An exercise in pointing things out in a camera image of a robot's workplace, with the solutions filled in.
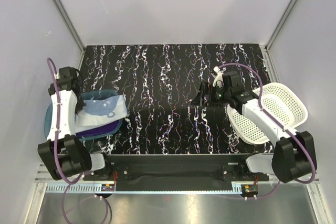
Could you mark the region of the light blue towel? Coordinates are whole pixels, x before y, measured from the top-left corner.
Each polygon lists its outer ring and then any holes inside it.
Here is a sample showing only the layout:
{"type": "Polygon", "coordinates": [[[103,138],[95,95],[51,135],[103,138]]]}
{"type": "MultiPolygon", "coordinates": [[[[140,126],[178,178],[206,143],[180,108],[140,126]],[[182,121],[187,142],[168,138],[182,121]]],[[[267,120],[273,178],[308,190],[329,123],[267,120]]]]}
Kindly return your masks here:
{"type": "Polygon", "coordinates": [[[85,106],[75,117],[79,128],[100,127],[123,119],[128,115],[123,95],[104,100],[84,100],[85,106]]]}

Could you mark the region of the purple towel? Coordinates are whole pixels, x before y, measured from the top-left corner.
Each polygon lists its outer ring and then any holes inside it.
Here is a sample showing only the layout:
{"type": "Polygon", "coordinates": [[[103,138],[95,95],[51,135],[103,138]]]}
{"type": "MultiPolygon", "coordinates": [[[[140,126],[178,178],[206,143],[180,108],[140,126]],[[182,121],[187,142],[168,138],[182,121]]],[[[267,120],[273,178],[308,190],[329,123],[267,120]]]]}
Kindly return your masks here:
{"type": "Polygon", "coordinates": [[[91,137],[91,136],[96,136],[96,135],[113,133],[120,128],[121,123],[122,123],[121,121],[114,121],[114,122],[106,124],[104,126],[100,126],[100,127],[94,128],[94,129],[78,132],[78,133],[76,133],[76,136],[77,137],[91,137]]]}

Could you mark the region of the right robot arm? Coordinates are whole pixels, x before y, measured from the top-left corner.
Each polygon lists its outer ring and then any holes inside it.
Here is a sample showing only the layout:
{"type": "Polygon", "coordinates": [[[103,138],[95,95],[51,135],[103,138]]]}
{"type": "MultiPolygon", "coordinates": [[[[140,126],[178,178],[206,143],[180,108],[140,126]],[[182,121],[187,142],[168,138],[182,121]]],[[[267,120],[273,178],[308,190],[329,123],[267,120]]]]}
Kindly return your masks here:
{"type": "Polygon", "coordinates": [[[250,180],[257,173],[275,175],[288,183],[317,171],[313,136],[298,131],[308,118],[301,100],[284,84],[272,82],[247,90],[238,72],[218,72],[212,83],[201,82],[192,105],[225,108],[235,133],[245,143],[270,142],[272,153],[247,156],[238,167],[239,176],[250,180]]]}

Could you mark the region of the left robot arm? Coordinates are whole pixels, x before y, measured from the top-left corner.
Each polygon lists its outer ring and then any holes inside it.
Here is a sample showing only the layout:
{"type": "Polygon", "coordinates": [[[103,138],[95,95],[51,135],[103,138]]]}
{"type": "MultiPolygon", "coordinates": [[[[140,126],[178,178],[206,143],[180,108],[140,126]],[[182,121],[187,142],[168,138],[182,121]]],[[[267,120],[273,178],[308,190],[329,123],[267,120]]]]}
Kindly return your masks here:
{"type": "Polygon", "coordinates": [[[37,147],[38,155],[54,180],[86,172],[109,179],[113,167],[106,156],[90,154],[75,133],[75,115],[84,107],[77,69],[60,68],[54,77],[55,83],[48,89],[52,108],[50,130],[47,141],[37,147]]]}

